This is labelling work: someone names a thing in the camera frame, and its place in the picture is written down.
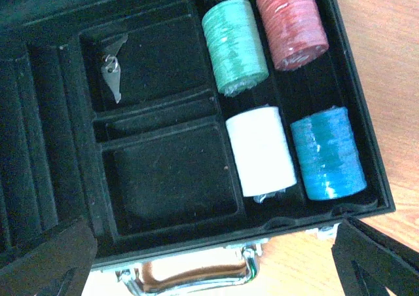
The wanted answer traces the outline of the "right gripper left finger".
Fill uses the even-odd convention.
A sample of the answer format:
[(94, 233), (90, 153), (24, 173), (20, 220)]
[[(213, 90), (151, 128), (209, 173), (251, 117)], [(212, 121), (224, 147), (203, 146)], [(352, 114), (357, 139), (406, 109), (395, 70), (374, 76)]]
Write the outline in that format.
[(98, 243), (78, 217), (1, 254), (2, 295), (81, 295)]

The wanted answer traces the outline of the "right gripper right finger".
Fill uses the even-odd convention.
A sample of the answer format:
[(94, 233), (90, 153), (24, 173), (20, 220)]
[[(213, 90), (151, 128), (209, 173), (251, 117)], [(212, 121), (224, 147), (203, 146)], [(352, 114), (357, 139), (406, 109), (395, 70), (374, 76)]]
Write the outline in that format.
[(418, 252), (368, 224), (345, 219), (331, 250), (345, 295), (418, 294)]

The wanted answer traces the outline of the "blue poker chip stack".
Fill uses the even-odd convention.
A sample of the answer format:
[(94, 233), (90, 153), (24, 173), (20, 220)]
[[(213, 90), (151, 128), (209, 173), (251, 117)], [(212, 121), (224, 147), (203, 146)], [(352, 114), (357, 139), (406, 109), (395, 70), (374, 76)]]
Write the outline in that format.
[(347, 108), (332, 106), (295, 121), (291, 133), (310, 200), (344, 198), (366, 189)]

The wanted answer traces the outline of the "white poker chip stack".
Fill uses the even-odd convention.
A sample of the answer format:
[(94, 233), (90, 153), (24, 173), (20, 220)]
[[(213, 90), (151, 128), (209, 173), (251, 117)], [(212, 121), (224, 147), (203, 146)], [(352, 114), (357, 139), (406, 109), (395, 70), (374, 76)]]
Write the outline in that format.
[(297, 184), (278, 107), (254, 108), (225, 124), (244, 197), (261, 204)]

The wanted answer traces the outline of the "black poker set case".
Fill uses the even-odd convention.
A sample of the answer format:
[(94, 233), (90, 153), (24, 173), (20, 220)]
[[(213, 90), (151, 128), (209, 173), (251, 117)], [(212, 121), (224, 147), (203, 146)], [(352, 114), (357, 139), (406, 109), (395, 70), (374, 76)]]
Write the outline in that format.
[[(91, 270), (238, 246), (393, 212), (395, 204), (337, 0), (316, 0), (328, 51), (234, 98), (217, 92), (201, 20), (225, 0), (1, 0), (1, 254), (84, 217)], [(117, 54), (121, 101), (100, 66)], [(244, 198), (225, 120), (276, 106), (285, 128), (345, 107), (363, 191), (314, 201), (301, 180)]]

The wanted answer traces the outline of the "red poker chip stack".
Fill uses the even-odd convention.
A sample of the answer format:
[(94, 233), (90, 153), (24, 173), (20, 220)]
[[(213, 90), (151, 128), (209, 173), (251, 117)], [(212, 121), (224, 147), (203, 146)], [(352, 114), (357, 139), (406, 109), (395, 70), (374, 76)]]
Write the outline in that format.
[(278, 71), (296, 70), (328, 51), (316, 0), (256, 0), (256, 4)]

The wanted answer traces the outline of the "green poker chip stack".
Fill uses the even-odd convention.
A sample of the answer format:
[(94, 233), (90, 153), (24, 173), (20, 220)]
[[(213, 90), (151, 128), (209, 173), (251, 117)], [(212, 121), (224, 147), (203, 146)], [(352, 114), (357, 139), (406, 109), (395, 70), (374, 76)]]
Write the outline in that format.
[(248, 0), (226, 0), (205, 13), (202, 27), (220, 94), (234, 97), (269, 76), (255, 15)]

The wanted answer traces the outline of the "small case keys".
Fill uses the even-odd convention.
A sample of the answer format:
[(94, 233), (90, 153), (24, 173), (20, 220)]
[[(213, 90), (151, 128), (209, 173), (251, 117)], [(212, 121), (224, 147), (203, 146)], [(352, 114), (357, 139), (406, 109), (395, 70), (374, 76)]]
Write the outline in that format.
[(121, 66), (117, 54), (127, 40), (128, 34), (121, 35), (113, 39), (110, 44), (104, 46), (101, 52), (101, 76), (112, 92), (116, 104), (122, 99), (122, 94), (120, 93)]

